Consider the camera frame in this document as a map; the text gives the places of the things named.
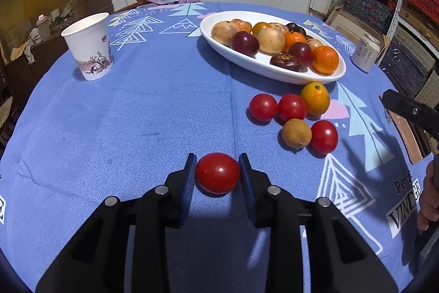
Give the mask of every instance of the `white paper cup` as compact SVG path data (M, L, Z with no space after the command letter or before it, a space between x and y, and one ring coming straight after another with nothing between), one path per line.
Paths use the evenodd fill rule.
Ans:
M113 67L108 37L108 15L98 13L88 16L61 33L85 80L97 80Z

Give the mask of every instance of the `finger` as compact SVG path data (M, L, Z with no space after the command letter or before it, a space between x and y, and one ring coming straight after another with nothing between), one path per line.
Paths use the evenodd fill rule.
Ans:
M435 174L435 166L432 160L427 165L427 169L425 170L425 177L429 179L433 179L434 174Z
M434 187L432 179L425 177L422 193L432 207L439 207L439 191Z
M429 222L422 212L418 213L418 229L426 231L429 228Z
M439 219L439 212L436 207L433 207L425 198L425 193L421 194L419 205L421 206L422 214L430 221L437 221Z

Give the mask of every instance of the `orange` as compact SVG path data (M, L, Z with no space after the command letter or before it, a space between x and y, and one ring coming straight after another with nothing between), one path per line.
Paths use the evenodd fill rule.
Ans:
M300 97L302 97L306 103L308 114L315 117L325 113L331 102L328 90L318 82L311 82L306 85L302 92L300 92Z
M285 33L285 47L284 52L288 52L288 49L291 45L295 44L296 42L304 42L306 44L305 37L300 33Z
M315 48L313 56L313 68L322 74L330 75L339 67L339 55L330 46Z

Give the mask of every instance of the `plate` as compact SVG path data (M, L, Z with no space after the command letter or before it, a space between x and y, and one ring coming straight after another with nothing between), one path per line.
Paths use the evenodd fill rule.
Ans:
M315 39L318 39L322 42L323 45L328 45L337 51L339 55L339 67L332 75L322 75L314 72L311 69L308 69L307 72L295 72L283 68L279 68L278 66L274 66L270 64L270 55L266 55L264 53L258 52L255 58L248 57L240 52L232 50L225 45L220 44L216 40L211 37L211 31L213 26L221 22L222 20L231 21L232 19L241 19L246 22L252 23L255 25L259 22L266 23L281 23L287 25L291 23L290 20L285 20L282 18L278 18L276 16L271 16L268 14L255 13L255 12L245 12L240 10L233 10L228 12L215 13L207 16L201 21L200 31L203 37L207 40L214 50L225 57L227 60L232 63L247 69L255 74L259 74L265 77L268 77L273 80L278 80L282 82L289 82L291 84L297 85L306 85L310 82L320 82L322 84L327 84L333 81L337 81L341 78L346 72L346 64L343 60L340 53L324 38L312 32L309 29L305 29L306 33L312 36Z

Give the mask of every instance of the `table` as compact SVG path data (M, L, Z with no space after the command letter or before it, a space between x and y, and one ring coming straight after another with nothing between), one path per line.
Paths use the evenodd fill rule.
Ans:
M249 120L254 95L279 100L301 87L253 74L210 48L199 23L227 10L302 24L342 54L346 75L327 85L331 107L323 116L339 131L332 154L290 151L280 124ZM365 74L352 65L354 44L317 18L257 5L168 5L109 20L111 72L85 81L67 51L38 83L0 162L0 247L32 290L105 197L140 197L183 168L188 153L214 151L235 158L246 152L253 168L298 198L328 196L399 288L407 285L415 262L414 201L431 158L410 164L378 98L393 86L377 66ZM240 188L221 198L195 188L184 227L166 234L173 292L263 292L269 231L252 227Z

